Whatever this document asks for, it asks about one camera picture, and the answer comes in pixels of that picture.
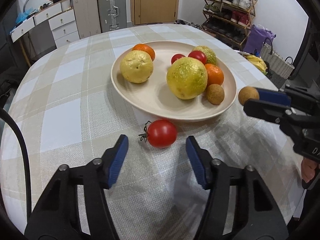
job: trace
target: wooden leg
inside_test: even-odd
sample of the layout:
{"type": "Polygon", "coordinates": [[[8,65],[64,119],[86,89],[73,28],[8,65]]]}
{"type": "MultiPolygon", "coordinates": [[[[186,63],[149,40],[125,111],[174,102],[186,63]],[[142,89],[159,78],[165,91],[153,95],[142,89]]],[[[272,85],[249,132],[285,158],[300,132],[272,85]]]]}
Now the wooden leg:
{"type": "Polygon", "coordinates": [[[24,49],[23,43],[22,43],[21,39],[18,39],[18,40],[19,40],[20,48],[21,48],[21,50],[22,50],[22,53],[23,53],[23,55],[24,55],[24,58],[25,58],[25,60],[26,60],[26,62],[27,62],[27,64],[28,64],[28,66],[31,67],[31,64],[30,64],[28,55],[26,54],[26,51],[25,51],[25,49],[24,49]]]}

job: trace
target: beige round plate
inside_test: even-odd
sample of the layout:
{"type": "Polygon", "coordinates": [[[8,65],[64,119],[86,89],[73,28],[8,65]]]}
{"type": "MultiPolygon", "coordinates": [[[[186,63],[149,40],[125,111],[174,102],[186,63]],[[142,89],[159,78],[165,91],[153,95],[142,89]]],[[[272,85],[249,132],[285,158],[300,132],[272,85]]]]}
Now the beige round plate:
{"type": "Polygon", "coordinates": [[[175,54],[188,56],[194,46],[175,41],[153,41],[146,43],[156,52],[154,69],[150,78],[141,84],[126,81],[120,73],[120,62],[131,49],[121,54],[111,68],[111,80],[117,92],[134,107],[162,118],[185,122],[198,122],[215,117],[226,111],[236,99],[236,81],[228,67],[217,59],[224,73],[222,87],[225,98],[219,106],[210,104],[205,95],[190,100],[177,98],[167,85],[167,69],[175,54]]]}

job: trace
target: red cherry tomato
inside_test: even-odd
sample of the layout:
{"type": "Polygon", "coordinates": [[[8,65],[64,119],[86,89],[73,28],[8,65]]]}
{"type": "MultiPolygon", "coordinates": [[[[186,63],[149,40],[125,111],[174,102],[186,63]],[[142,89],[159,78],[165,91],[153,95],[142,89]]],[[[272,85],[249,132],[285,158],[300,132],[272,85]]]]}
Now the red cherry tomato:
{"type": "Polygon", "coordinates": [[[144,128],[145,134],[140,134],[141,140],[147,139],[153,147],[159,149],[167,148],[176,141],[178,132],[173,123],[167,120],[157,120],[147,128],[148,123],[144,128]]]}
{"type": "Polygon", "coordinates": [[[173,57],[171,58],[171,65],[179,58],[182,58],[182,57],[185,57],[185,55],[182,55],[182,54],[176,54],[176,55],[173,55],[173,57]]]}
{"type": "Polygon", "coordinates": [[[190,52],[188,57],[196,58],[196,59],[200,60],[203,64],[205,64],[207,62],[206,55],[199,50],[194,50],[194,51],[190,52]]]}

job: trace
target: orange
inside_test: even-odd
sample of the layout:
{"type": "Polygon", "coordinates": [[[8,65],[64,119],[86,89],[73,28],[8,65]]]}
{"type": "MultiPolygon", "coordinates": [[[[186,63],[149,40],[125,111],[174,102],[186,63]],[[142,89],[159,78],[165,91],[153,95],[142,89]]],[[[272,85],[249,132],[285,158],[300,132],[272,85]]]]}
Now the orange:
{"type": "Polygon", "coordinates": [[[222,70],[213,64],[205,64],[204,66],[208,73],[207,87],[212,84],[218,84],[221,86],[224,81],[224,75],[222,70]]]}
{"type": "Polygon", "coordinates": [[[148,53],[152,59],[152,61],[155,60],[156,58],[156,53],[155,51],[148,45],[146,44],[137,44],[135,45],[132,50],[142,50],[142,51],[145,51],[146,53],[148,53]]]}

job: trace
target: tablecloth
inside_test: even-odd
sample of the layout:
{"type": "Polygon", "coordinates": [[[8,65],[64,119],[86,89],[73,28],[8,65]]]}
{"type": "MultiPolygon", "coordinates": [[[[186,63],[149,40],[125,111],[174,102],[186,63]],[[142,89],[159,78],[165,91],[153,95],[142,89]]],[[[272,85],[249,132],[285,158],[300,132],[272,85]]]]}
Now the tablecloth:
{"type": "MultiPolygon", "coordinates": [[[[128,154],[117,183],[105,191],[120,239],[192,239],[208,197],[197,184],[185,152],[187,136],[194,135],[212,157],[235,167],[255,166],[288,222],[303,192],[301,157],[277,125],[247,117],[238,100],[219,118],[175,123],[179,135],[167,149],[155,149],[139,140],[143,124],[156,117],[133,108],[117,94],[110,70],[114,60],[135,44],[164,40],[211,47],[232,71],[238,89],[246,85],[276,89],[230,47],[191,26],[136,26],[56,49],[29,69],[9,109],[28,149],[33,207],[60,164],[85,165],[126,134],[128,154]]],[[[23,232],[23,162],[8,126],[0,155],[5,207],[23,232]]],[[[83,188],[78,191],[82,230],[89,233],[83,188]]]]}

